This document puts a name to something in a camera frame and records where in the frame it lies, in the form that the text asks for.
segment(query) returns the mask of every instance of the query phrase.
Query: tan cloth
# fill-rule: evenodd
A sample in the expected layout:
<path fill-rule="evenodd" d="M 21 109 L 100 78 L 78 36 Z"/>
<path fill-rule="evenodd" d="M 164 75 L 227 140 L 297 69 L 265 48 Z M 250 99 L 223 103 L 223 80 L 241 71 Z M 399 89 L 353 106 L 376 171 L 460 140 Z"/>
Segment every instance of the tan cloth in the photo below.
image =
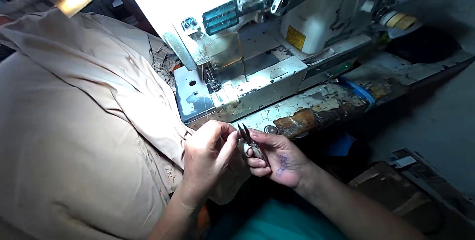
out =
<path fill-rule="evenodd" d="M 19 51 L 0 64 L 0 217 L 39 239 L 144 239 L 193 133 L 149 63 L 163 42 L 57 9 L 1 27 L 0 42 Z M 233 161 L 217 203 L 249 176 Z"/>

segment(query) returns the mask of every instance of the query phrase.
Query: white sewing machine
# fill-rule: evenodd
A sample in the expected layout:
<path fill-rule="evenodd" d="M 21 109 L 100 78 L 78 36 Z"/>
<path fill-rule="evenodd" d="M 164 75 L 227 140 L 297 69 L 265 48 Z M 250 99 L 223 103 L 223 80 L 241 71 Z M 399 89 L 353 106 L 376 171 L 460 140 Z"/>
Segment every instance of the white sewing machine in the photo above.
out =
<path fill-rule="evenodd" d="M 371 26 L 416 21 L 395 0 L 136 1 L 185 65 L 174 72 L 185 123 L 235 121 L 336 77 L 371 45 Z"/>

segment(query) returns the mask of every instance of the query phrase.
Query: worn table surface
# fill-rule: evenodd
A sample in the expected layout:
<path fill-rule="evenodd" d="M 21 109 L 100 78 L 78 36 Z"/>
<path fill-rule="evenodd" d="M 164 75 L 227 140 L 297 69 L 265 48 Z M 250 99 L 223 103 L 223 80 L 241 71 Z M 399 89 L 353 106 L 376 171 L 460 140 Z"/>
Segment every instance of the worn table surface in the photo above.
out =
<path fill-rule="evenodd" d="M 387 103 L 450 73 L 467 67 L 475 57 L 462 50 L 434 64 L 411 64 L 387 52 L 371 54 L 362 65 L 344 76 L 364 87 L 376 101 Z M 369 101 L 354 88 L 338 80 L 314 86 L 306 91 L 271 104 L 233 122 L 264 131 L 268 125 L 291 139 L 303 137 L 312 130 L 329 127 L 365 113 Z M 219 120 L 216 112 L 189 124 L 198 129 L 207 120 Z"/>

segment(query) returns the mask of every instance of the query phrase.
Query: yellow warning sticker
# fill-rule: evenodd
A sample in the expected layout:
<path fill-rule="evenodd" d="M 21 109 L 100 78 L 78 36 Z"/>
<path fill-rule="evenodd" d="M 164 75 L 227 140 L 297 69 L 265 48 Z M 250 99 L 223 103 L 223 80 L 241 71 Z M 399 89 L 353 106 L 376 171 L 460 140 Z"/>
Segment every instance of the yellow warning sticker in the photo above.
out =
<path fill-rule="evenodd" d="M 285 39 L 290 42 L 295 48 L 302 50 L 305 43 L 305 35 L 300 33 L 300 31 L 294 29 L 291 25 L 287 31 L 287 37 Z"/>

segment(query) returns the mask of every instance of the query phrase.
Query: teal clothing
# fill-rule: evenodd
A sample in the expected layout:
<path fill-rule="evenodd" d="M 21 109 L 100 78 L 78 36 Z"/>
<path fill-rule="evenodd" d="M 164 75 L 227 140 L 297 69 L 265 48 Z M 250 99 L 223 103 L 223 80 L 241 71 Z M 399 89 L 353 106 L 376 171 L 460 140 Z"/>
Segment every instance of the teal clothing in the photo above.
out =
<path fill-rule="evenodd" d="M 341 231 L 324 214 L 308 204 L 297 206 L 275 199 L 265 202 L 250 218 L 241 223 L 237 230 L 233 224 L 235 211 L 225 213 L 211 230 L 207 240 L 346 240 Z"/>

